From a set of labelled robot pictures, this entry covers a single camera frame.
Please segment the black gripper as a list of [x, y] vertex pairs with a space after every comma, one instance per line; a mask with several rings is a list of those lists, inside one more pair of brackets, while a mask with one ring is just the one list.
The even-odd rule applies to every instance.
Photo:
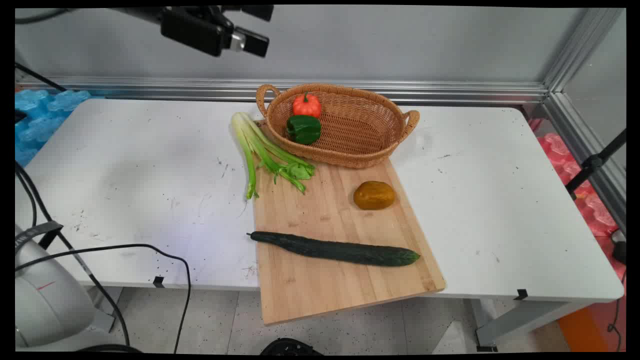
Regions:
[[270, 39], [252, 30], [236, 27], [223, 15], [234, 11], [270, 22], [274, 5], [166, 6], [161, 12], [160, 32], [176, 43], [219, 57], [230, 48], [265, 58]]

